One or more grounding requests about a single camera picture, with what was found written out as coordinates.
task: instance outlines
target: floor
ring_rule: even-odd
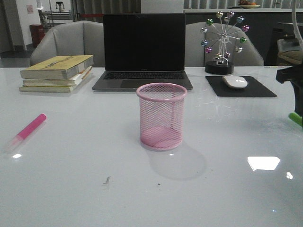
[[[29,67],[29,58],[33,50],[8,51],[0,53],[0,68],[26,68]]]

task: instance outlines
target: book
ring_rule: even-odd
[[[75,80],[74,86],[24,86],[19,87],[21,92],[71,92],[73,91],[82,81],[84,81],[89,73],[91,67],[88,67],[82,74],[80,74],[80,79]]]
[[[89,66],[84,71],[76,74],[69,79],[24,79],[24,86],[76,86],[82,78],[91,70]]]
[[[69,79],[93,63],[93,55],[56,56],[21,70],[20,74],[23,79]]]

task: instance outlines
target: chair backrest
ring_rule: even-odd
[[[201,28],[203,27],[207,28],[207,32],[205,34],[201,33]],[[231,61],[235,66],[263,66],[264,61],[262,56],[251,43],[245,32],[236,26],[229,26],[228,29],[228,33],[232,33],[231,36],[235,37],[230,38],[226,45],[227,50],[231,53],[229,61]],[[201,41],[207,40],[209,42],[208,46],[212,46],[212,44],[218,39],[218,35],[216,34],[221,30],[222,25],[217,23],[213,23],[213,26],[206,25],[206,22],[186,25],[186,67],[204,66],[205,62],[213,60],[214,56],[219,52],[219,43],[217,42],[213,45],[211,53],[205,53],[205,48],[201,46]],[[241,44],[239,42],[241,37],[245,37],[247,39],[246,43]],[[243,48],[242,52],[235,52],[237,46]]]
[[[30,64],[54,56],[83,54],[94,56],[94,67],[105,66],[102,23],[78,21],[53,27],[34,50]]]

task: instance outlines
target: mouse pad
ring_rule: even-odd
[[[206,76],[217,96],[222,97],[276,97],[276,94],[251,76],[242,76],[247,81],[245,88],[228,87],[222,76]]]

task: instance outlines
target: highlighter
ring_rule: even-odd
[[[16,149],[42,122],[46,120],[44,113],[37,116],[27,127],[19,132],[11,141],[4,146],[4,153],[9,154]]]

